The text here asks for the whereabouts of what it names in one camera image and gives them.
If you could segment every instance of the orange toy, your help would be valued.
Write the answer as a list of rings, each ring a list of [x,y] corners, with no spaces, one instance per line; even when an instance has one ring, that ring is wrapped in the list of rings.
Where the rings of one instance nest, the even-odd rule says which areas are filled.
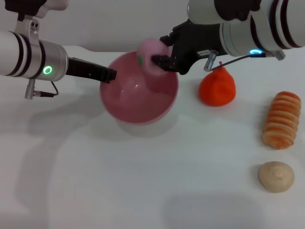
[[[263,142],[274,149],[286,149],[294,144],[301,99],[291,92],[278,93],[271,103],[264,126]]]
[[[230,103],[236,96],[233,77],[224,67],[216,69],[202,80],[199,96],[209,106],[224,106]]]

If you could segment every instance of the metal bracket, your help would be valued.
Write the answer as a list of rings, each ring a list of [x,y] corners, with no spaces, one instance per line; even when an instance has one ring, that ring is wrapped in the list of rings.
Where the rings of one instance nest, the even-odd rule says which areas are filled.
[[[37,68],[38,66],[35,65],[35,60],[33,58],[41,57],[41,48],[39,44],[39,28],[40,24],[39,21],[32,16],[26,15],[23,21],[17,21],[15,27],[15,33],[19,33],[24,35],[29,43],[32,52],[32,63],[33,65],[30,68]],[[33,99],[34,96],[34,88],[35,88],[35,80],[29,80],[29,84],[26,89],[25,98],[26,99]]]
[[[283,52],[283,50],[280,51],[275,51],[275,52],[271,52],[271,54],[279,61],[282,61],[283,59],[285,59],[286,55]]]
[[[204,70],[206,72],[211,72],[212,71],[212,68],[213,68],[213,64],[214,64],[214,61],[216,60],[216,57],[218,55],[218,51],[216,50],[212,50],[210,55],[209,55],[209,58],[204,66]]]

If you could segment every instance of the green indicator light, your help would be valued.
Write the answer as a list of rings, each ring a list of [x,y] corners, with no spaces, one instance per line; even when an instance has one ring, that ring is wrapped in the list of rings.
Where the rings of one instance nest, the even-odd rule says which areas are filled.
[[[46,67],[44,67],[44,69],[43,69],[43,74],[45,74],[45,75],[48,75],[48,74],[50,74],[51,72],[52,72],[52,67],[51,66],[46,66]]]

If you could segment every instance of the blue indicator light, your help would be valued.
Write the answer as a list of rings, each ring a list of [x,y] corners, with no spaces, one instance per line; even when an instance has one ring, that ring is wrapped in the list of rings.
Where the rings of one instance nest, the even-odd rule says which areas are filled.
[[[262,50],[259,50],[259,49],[252,49],[251,51],[250,51],[250,54],[262,54],[263,53],[263,51]]]

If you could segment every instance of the cable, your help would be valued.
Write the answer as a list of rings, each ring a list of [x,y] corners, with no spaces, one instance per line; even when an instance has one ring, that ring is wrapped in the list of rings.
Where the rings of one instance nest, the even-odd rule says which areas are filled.
[[[58,89],[57,89],[57,87],[55,86],[55,84],[54,84],[53,81],[51,81],[51,84],[53,85],[53,87],[54,87],[54,89],[55,89],[55,91],[56,91],[56,94],[54,94],[54,96],[59,95]]]
[[[217,66],[217,67],[214,67],[214,68],[211,69],[211,71],[214,71],[214,70],[216,70],[216,69],[222,68],[222,67],[224,67],[224,66],[226,66],[226,65],[228,65],[228,64],[234,63],[234,62],[236,62],[236,61],[240,61],[240,60],[242,60],[242,59],[246,59],[246,58],[248,58],[248,57],[251,57],[251,58],[266,57],[266,53],[262,53],[262,54],[251,54],[251,55],[247,55],[247,56],[242,56],[242,57],[239,57],[239,58],[237,58],[237,59],[235,59],[235,60],[232,60],[232,61],[229,61],[229,62],[227,62],[227,63],[221,64],[221,65],[219,65],[219,66]]]

